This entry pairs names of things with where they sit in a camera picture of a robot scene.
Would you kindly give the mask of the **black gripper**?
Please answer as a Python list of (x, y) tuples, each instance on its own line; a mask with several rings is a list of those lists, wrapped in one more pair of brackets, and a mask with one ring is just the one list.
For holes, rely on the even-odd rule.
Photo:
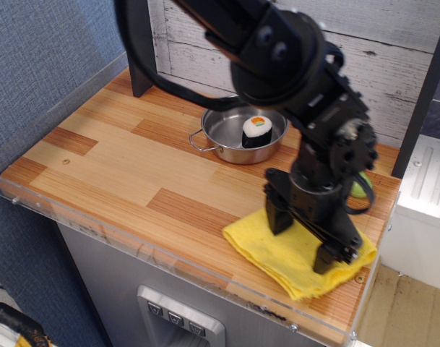
[(266, 213), (271, 232), (278, 235), (296, 221), (322, 243), (313, 270), (325, 274), (334, 262), (352, 263), (363, 245), (360, 233), (342, 206), (342, 185), (313, 187), (300, 173), (269, 168)]

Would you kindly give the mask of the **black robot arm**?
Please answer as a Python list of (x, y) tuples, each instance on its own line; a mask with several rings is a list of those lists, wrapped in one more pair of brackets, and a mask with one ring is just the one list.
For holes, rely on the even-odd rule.
[(289, 172), (265, 177), (269, 227), (279, 234), (298, 221), (321, 245), (314, 271), (352, 262), (362, 245), (347, 205), (354, 183), (378, 157), (367, 107), (340, 74), (344, 56), (320, 26), (301, 12), (270, 1), (180, 1), (206, 39), (230, 59), (238, 97), (274, 109), (301, 133)]

